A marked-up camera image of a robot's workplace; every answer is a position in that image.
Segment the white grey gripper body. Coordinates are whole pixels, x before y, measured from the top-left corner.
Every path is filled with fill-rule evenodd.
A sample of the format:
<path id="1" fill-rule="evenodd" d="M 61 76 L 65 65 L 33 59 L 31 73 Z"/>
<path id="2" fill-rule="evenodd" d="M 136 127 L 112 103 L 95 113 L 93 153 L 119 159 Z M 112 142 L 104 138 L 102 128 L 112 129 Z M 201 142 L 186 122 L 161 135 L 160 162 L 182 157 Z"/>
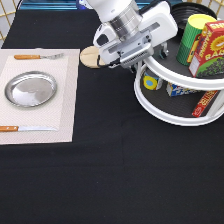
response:
<path id="1" fill-rule="evenodd" d="M 92 0 L 92 8 L 101 21 L 93 44 L 107 66 L 131 67 L 178 31 L 168 0 L 154 0 L 142 9 L 135 0 Z"/>

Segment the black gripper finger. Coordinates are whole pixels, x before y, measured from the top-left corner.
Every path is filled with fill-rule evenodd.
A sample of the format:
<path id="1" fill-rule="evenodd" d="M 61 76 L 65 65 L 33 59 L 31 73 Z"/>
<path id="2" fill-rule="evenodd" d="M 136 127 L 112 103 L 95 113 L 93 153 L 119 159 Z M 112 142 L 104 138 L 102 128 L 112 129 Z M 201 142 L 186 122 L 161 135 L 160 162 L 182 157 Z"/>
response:
<path id="1" fill-rule="evenodd" d="M 162 46 L 162 49 L 160 50 L 160 57 L 162 59 L 165 59 L 169 54 L 168 44 L 166 42 L 164 42 L 164 43 L 161 44 L 161 46 Z"/>
<path id="2" fill-rule="evenodd" d="M 132 65 L 132 66 L 130 67 L 130 71 L 131 71 L 132 73 L 137 73 L 137 71 L 138 71 L 138 64 L 134 64 L 134 65 Z"/>

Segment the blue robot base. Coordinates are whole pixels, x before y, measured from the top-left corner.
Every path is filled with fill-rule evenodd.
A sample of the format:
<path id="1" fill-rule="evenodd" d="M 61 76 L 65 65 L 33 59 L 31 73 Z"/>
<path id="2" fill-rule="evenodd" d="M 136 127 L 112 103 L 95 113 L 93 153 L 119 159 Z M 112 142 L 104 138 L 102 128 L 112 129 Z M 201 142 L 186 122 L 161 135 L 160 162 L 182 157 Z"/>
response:
<path id="1" fill-rule="evenodd" d="M 87 0 L 19 0 L 18 10 L 85 10 Z"/>

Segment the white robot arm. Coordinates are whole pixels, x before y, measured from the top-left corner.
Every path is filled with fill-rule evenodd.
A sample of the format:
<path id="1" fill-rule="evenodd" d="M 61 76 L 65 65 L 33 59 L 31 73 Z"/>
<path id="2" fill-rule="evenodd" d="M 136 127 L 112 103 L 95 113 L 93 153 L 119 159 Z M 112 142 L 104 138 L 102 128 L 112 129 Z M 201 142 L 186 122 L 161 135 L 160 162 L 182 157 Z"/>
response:
<path id="1" fill-rule="evenodd" d="M 140 9 L 135 0 L 88 0 L 101 21 L 93 44 L 104 67 L 131 68 L 154 54 L 168 56 L 167 41 L 178 31 L 168 0 L 154 0 Z"/>

